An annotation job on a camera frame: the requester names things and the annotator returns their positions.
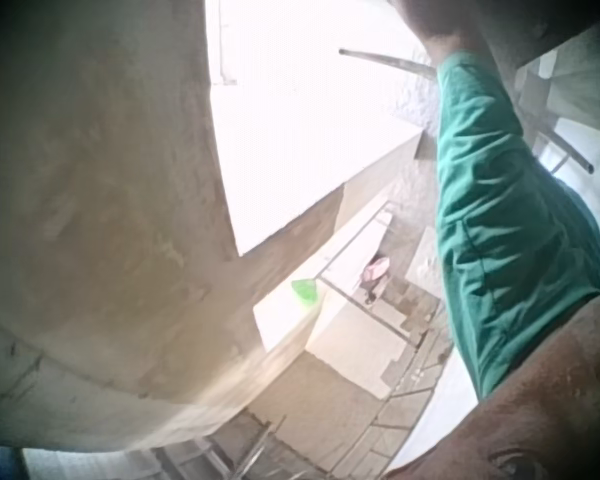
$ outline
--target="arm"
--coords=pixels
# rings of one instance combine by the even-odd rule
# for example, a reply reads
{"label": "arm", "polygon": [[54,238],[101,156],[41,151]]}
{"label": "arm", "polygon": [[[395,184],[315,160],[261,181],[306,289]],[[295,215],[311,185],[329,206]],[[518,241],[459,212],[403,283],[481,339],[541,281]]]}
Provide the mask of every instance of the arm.
{"label": "arm", "polygon": [[493,62],[491,52],[473,20],[469,0],[390,0],[420,39],[434,65],[452,53],[467,50]]}

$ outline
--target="green object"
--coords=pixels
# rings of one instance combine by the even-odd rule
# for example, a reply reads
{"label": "green object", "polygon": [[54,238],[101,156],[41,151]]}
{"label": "green object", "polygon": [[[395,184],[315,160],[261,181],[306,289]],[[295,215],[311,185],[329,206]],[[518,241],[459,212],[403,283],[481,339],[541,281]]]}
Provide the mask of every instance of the green object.
{"label": "green object", "polygon": [[308,307],[312,307],[318,301],[318,285],[312,278],[307,280],[293,280],[291,288],[296,292],[300,301]]}
{"label": "green object", "polygon": [[496,70],[439,68],[438,251],[451,331],[479,398],[600,295],[600,229],[533,157]]}

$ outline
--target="pink object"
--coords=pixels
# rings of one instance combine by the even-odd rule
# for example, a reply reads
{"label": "pink object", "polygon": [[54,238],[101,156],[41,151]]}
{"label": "pink object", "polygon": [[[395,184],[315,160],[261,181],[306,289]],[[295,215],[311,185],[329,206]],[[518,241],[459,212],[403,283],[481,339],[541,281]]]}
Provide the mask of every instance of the pink object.
{"label": "pink object", "polygon": [[382,277],[387,270],[389,270],[389,257],[382,257],[373,262],[370,265],[367,265],[362,272],[362,281],[363,282],[372,282],[373,280],[377,280]]}

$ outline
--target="curved concrete wall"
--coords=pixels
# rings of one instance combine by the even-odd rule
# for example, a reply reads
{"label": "curved concrete wall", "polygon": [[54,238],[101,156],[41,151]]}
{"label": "curved concrete wall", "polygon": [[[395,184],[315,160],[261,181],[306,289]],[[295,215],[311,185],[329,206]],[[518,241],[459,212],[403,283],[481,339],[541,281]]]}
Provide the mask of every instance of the curved concrete wall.
{"label": "curved concrete wall", "polygon": [[342,188],[238,257],[203,8],[0,1],[0,444],[209,433],[308,338],[266,354],[252,307],[332,235]]}

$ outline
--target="green shirt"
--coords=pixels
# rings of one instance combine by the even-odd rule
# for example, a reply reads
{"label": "green shirt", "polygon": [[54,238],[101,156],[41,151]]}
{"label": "green shirt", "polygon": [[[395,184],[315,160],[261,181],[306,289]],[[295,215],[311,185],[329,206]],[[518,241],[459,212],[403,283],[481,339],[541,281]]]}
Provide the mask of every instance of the green shirt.
{"label": "green shirt", "polygon": [[438,253],[454,341],[484,398],[600,294],[600,231],[533,157],[494,67],[458,52],[438,80]]}

